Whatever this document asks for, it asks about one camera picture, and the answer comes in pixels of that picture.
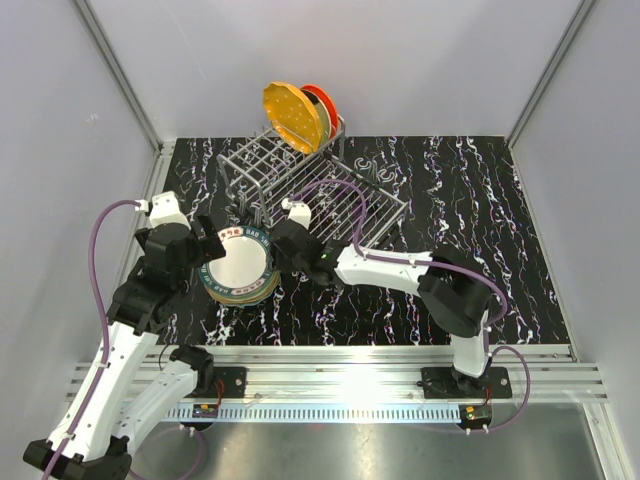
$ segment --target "white plate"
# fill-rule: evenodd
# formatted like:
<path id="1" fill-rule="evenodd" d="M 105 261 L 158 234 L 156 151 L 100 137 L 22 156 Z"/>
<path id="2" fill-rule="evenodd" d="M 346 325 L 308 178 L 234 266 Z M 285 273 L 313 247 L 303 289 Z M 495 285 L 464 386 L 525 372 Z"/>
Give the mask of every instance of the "white plate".
<path id="1" fill-rule="evenodd" d="M 219 297 L 241 300 L 252 297 L 269 281 L 270 268 L 267 235 L 253 227 L 230 227 L 218 232 L 227 255 L 198 269 L 205 286 Z"/>

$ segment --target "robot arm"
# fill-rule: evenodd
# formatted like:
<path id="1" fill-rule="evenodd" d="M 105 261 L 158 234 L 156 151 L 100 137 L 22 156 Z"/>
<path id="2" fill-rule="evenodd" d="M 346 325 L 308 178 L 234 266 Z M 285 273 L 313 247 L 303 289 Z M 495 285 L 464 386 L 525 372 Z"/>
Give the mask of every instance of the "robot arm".
<path id="1" fill-rule="evenodd" d="M 109 361 L 100 364 L 99 348 L 70 409 L 47 439 L 31 442 L 25 462 L 44 471 L 66 441 L 53 466 L 52 476 L 65 480 L 124 480 L 131 459 L 144 438 L 166 412 L 186 395 L 213 386 L 213 358 L 206 350 L 183 346 L 175 350 L 167 367 L 154 382 L 123 410 L 123 400 L 149 347 L 166 325 L 176 301 L 189 290 L 191 271 L 204 262 L 225 255 L 208 217 L 198 220 L 205 232 L 198 237 L 181 213 L 173 192 L 141 201 L 149 213 L 151 229 L 136 232 L 144 251 L 118 287 L 107 316 L 110 322 Z M 89 393 L 98 372 L 104 369 L 80 423 L 69 428 Z"/>
<path id="2" fill-rule="evenodd" d="M 434 321 L 451 334 L 454 376 L 459 384 L 481 378 L 489 365 L 486 335 L 491 290 L 468 276 L 422 266 L 422 261 L 473 268 L 450 247 L 436 252 L 396 253 L 367 250 L 363 257 L 355 245 L 329 241 L 326 245 L 311 235 L 309 209 L 289 204 L 291 215 L 271 233 L 276 268 L 303 271 L 322 285 L 375 285 L 400 290 L 422 298 Z"/>

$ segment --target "plate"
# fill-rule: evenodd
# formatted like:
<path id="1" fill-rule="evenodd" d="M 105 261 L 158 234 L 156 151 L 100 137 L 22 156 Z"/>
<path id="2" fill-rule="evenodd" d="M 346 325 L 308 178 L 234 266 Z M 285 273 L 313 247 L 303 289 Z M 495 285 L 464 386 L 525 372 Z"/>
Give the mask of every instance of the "plate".
<path id="1" fill-rule="evenodd" d="M 273 277 L 268 283 L 265 283 L 259 290 L 255 292 L 255 295 L 252 297 L 243 297 L 241 300 L 235 300 L 229 297 L 224 297 L 216 294 L 213 290 L 209 290 L 205 287 L 211 298 L 216 300 L 218 303 L 226 305 L 228 307 L 251 307 L 254 305 L 258 305 L 263 300 L 268 298 L 273 291 L 276 289 L 278 284 L 280 283 L 280 273 L 275 272 Z"/>
<path id="2" fill-rule="evenodd" d="M 320 122 L 322 123 L 322 138 L 320 139 L 320 146 L 324 145 L 324 142 L 331 137 L 331 120 L 329 120 L 329 112 L 324 104 L 313 93 L 303 90 L 303 93 L 307 96 L 314 108 L 318 112 Z"/>
<path id="3" fill-rule="evenodd" d="M 271 269 L 269 237 L 257 228 L 225 228 L 218 236 L 227 255 L 198 269 L 212 298 L 243 305 L 268 297 L 280 275 Z"/>
<path id="4" fill-rule="evenodd" d="M 322 122 L 299 88 L 289 83 L 272 82 L 264 89 L 262 104 L 273 128 L 291 147 L 303 153 L 318 150 Z"/>
<path id="5" fill-rule="evenodd" d="M 318 97 L 318 99 L 325 106 L 325 108 L 327 109 L 327 112 L 329 112 L 329 120 L 331 120 L 330 135 L 331 135 L 331 138 L 333 138 L 333 136 L 338 131 L 340 120 L 338 118 L 338 109 L 336 108 L 335 103 L 333 103 L 333 100 L 331 100 L 331 97 L 327 94 L 327 92 L 325 92 L 323 89 L 321 89 L 317 85 L 311 85 L 311 84 L 303 85 L 302 87 L 300 87 L 300 90 L 313 93 L 316 97 Z"/>

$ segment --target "gray wall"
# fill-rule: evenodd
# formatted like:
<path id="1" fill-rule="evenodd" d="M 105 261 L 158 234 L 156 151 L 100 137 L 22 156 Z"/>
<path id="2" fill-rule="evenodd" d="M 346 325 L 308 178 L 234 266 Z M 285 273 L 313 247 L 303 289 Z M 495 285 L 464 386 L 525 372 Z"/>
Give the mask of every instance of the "gray wall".
<path id="1" fill-rule="evenodd" d="M 138 198 L 153 161 L 71 2 L 0 2 L 0 477 L 59 421 L 76 362 L 99 340 L 87 244 L 100 210 Z M 108 299 L 131 211 L 105 222 Z"/>
<path id="2" fill-rule="evenodd" d="M 578 354 L 640 475 L 640 3 L 599 2 L 515 148 Z"/>
<path id="3" fill-rule="evenodd" d="M 271 81 L 351 135 L 506 135 L 578 0 L 90 0 L 162 138 L 250 135 Z"/>

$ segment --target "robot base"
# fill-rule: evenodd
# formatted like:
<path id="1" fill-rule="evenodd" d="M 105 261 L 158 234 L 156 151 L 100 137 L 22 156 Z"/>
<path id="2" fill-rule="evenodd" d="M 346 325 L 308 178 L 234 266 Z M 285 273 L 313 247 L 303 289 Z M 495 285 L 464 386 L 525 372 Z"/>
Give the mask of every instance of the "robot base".
<path id="1" fill-rule="evenodd" d="M 427 400 L 484 400 L 488 387 L 491 388 L 491 398 L 513 398 L 509 372 L 504 367 L 487 368 L 482 377 L 466 382 L 465 388 L 460 388 L 451 367 L 425 367 L 420 369 L 420 373 L 422 380 L 418 382 L 418 386 L 422 387 L 424 398 Z"/>

